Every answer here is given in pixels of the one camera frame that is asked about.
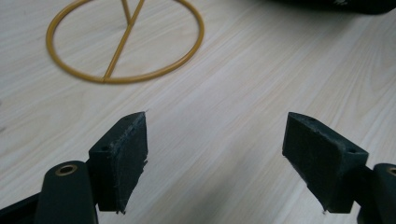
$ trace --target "gold wire frame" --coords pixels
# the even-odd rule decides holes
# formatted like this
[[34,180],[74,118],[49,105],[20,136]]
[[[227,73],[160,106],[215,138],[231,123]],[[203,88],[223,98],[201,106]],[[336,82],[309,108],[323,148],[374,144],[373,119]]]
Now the gold wire frame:
[[89,80],[92,82],[114,83],[114,84],[116,84],[116,83],[118,83],[118,84],[132,83],[132,82],[145,81],[145,80],[149,80],[149,79],[152,79],[155,77],[160,77],[165,74],[168,74],[168,73],[174,71],[175,69],[179,68],[184,63],[186,63],[195,54],[195,52],[201,46],[202,41],[204,39],[204,34],[205,34],[204,21],[200,15],[200,13],[198,12],[198,10],[190,3],[186,2],[185,0],[176,0],[176,1],[179,2],[182,6],[186,7],[193,14],[193,16],[195,17],[195,19],[198,22],[199,33],[198,33],[198,38],[197,38],[195,44],[192,46],[192,48],[189,50],[189,52],[187,52],[187,54],[185,54],[183,57],[181,57],[176,62],[171,63],[171,64],[165,66],[164,68],[161,68],[159,70],[156,70],[156,71],[153,71],[150,73],[146,73],[143,75],[132,76],[132,77],[112,77],[111,76],[114,71],[114,68],[116,67],[117,61],[122,53],[122,50],[125,46],[125,43],[128,39],[128,36],[131,33],[132,28],[134,27],[134,23],[136,22],[137,16],[139,15],[139,12],[140,12],[145,0],[139,1],[139,4],[137,5],[137,8],[136,8],[134,15],[132,17],[131,17],[129,8],[128,8],[127,0],[121,0],[122,7],[124,9],[125,18],[127,21],[127,28],[125,30],[124,35],[122,36],[119,46],[116,49],[116,52],[114,53],[114,56],[110,62],[110,65],[108,66],[106,73],[103,77],[93,76],[90,74],[80,72],[77,69],[64,63],[61,60],[61,58],[59,57],[59,55],[57,54],[54,44],[53,44],[53,37],[55,35],[56,28],[58,27],[59,23],[64,19],[64,17],[66,17],[67,14],[69,14],[76,8],[86,4],[88,2],[91,2],[91,0],[77,0],[77,1],[73,2],[72,4],[70,4],[69,6],[65,7],[62,11],[60,11],[55,16],[55,18],[49,24],[49,28],[47,31],[47,37],[46,37],[47,49],[49,51],[49,55],[52,58],[52,60],[55,61],[55,63],[57,63],[67,73],[69,73],[75,77],[80,77],[80,78],[83,78],[85,80]]

